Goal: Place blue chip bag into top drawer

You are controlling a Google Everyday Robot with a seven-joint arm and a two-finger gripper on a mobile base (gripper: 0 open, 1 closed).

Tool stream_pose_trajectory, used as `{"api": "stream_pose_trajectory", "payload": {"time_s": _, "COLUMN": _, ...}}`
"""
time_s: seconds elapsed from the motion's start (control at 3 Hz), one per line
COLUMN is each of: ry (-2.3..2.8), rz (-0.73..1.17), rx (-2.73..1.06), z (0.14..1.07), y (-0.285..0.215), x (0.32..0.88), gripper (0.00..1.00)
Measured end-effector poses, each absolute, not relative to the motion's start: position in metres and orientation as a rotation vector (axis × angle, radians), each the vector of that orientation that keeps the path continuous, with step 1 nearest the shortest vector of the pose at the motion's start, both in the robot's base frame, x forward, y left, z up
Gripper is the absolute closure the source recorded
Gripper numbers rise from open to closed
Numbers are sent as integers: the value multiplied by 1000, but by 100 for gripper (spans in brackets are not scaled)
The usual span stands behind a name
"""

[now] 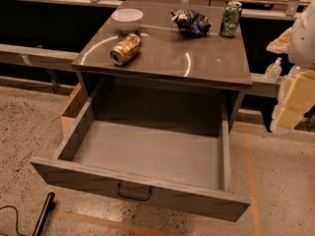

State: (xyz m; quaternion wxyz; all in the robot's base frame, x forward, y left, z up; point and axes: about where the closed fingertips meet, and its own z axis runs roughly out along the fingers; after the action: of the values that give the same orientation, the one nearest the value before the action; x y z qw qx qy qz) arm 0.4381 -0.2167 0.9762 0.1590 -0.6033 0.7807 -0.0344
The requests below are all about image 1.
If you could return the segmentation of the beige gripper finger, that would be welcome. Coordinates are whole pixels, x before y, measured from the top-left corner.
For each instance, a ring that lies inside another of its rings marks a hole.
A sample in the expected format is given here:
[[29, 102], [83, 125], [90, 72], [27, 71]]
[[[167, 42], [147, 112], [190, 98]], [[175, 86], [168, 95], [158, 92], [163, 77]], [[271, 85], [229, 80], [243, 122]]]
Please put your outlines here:
[[285, 76], [272, 114], [271, 131], [286, 133], [293, 130], [314, 105], [315, 71], [303, 70]]
[[266, 49], [269, 52], [276, 54], [287, 54], [288, 53], [288, 43], [291, 34], [291, 28], [286, 29], [278, 38], [271, 41]]

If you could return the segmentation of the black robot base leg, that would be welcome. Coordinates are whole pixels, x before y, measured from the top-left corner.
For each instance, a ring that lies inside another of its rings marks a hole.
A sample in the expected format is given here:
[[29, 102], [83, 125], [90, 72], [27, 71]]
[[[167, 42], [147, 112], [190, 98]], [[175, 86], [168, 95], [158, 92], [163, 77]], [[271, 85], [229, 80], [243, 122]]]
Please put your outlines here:
[[40, 215], [34, 227], [32, 236], [41, 236], [45, 221], [49, 213], [54, 209], [54, 206], [55, 206], [54, 198], [55, 198], [55, 194], [53, 192], [49, 192], [47, 194], [45, 202], [41, 209]]

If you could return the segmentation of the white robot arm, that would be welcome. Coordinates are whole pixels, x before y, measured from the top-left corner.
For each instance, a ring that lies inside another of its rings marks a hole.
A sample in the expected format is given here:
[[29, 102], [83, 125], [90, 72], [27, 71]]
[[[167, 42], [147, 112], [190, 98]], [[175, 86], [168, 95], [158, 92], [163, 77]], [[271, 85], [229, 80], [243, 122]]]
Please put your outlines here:
[[270, 126], [273, 133], [284, 133], [293, 130], [315, 106], [315, 1], [267, 50], [286, 53], [293, 65], [281, 83]]

